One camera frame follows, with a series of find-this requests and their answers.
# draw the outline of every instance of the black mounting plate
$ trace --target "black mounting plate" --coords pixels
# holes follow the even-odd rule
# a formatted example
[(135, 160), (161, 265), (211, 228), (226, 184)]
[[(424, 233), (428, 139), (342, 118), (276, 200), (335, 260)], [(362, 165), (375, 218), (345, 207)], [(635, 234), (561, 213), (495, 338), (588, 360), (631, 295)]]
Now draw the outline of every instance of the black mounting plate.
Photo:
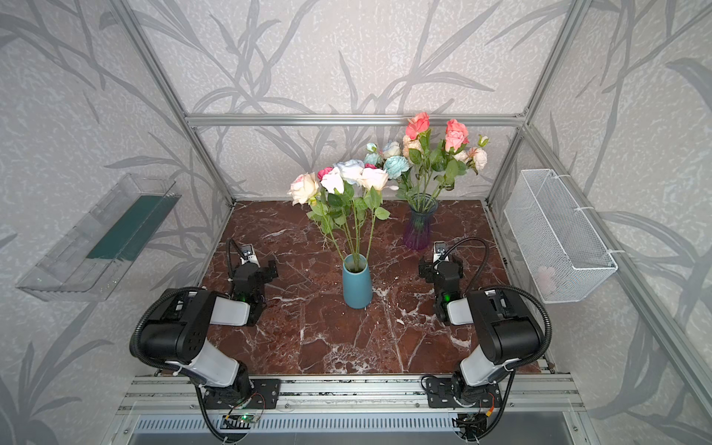
[[(279, 379), (250, 379), (254, 390), (257, 394), (264, 397), (264, 409), (275, 409), (277, 407), (277, 399), (279, 398)], [(242, 409), (263, 409), (262, 397), (252, 396), (250, 402)], [(205, 409), (230, 409), (230, 407), (220, 400), (218, 394), (212, 392), (203, 398), (205, 401)]]
[[(455, 394), (450, 377), (425, 377), (423, 385), (428, 393), (428, 407), (431, 408), (462, 408), (455, 400)], [(502, 397), (497, 384), (484, 384), (478, 387), (466, 387), (468, 400), (461, 400), (465, 406), (472, 404), (472, 408), (490, 408), (494, 400), (494, 407), (502, 405)]]

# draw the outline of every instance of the green mat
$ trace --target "green mat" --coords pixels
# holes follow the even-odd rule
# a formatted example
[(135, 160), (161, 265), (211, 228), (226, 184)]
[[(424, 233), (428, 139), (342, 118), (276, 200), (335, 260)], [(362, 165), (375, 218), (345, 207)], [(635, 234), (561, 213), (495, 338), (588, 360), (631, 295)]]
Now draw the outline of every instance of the green mat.
[(135, 261), (151, 236), (173, 209), (178, 197), (144, 195), (116, 221), (87, 258)]

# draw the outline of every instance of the vase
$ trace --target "vase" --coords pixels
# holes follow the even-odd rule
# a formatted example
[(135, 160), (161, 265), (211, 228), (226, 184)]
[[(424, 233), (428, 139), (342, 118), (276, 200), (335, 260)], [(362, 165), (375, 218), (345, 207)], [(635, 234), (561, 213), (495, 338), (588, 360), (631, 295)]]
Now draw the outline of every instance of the vase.
[(438, 209), (438, 200), (432, 199), (429, 194), (416, 195), (416, 201), (424, 202), (427, 208), (418, 211), (410, 204), (410, 220), (403, 231), (403, 243), (414, 251), (420, 251), (430, 245), (432, 234), (432, 220)]
[[(366, 257), (359, 255), (361, 264), (366, 263)], [(360, 272), (349, 271), (346, 266), (353, 268), (353, 255), (346, 257), (343, 265), (342, 279), (344, 282), (344, 301), (350, 308), (363, 309), (371, 303), (373, 288), (371, 286), (371, 271), (366, 268)]]

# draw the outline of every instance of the wall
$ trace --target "wall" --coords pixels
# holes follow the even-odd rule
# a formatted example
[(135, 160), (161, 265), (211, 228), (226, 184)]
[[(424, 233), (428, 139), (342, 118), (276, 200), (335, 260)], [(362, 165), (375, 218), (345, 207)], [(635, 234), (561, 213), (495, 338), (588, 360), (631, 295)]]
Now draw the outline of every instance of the wall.
[[(570, 2), (130, 3), (191, 113), (515, 114), (529, 101)], [(298, 174), (362, 159), (367, 142), (403, 135), (395, 127), (202, 131), (241, 199), (284, 199)], [(488, 131), (490, 165), (482, 177), (461, 179), (449, 197), (487, 195), (513, 134)]]
[[(94, 444), (129, 381), (136, 320), (194, 283), (229, 210), (108, 4), (0, 4), (0, 443)], [(17, 281), (127, 172), (182, 193), (101, 303), (45, 303)]]
[[(712, 3), (610, 5), (587, 12), (534, 126), (712, 365)], [(548, 310), (557, 368), (574, 374), (602, 443), (712, 443), (710, 419), (614, 278)]]

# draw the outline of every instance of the blue flower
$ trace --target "blue flower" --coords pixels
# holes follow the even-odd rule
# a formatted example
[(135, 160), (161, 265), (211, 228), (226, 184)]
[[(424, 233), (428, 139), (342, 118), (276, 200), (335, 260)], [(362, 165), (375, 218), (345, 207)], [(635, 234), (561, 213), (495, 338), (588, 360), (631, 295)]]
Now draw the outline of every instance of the blue flower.
[(381, 162), (383, 162), (383, 158), (378, 153), (369, 153), (366, 155), (366, 158), (363, 159), (363, 162), (365, 164), (373, 164), (373, 165), (378, 165)]
[(398, 179), (403, 172), (410, 169), (410, 163), (403, 156), (391, 156), (383, 164), (383, 170), (388, 173), (388, 179)]

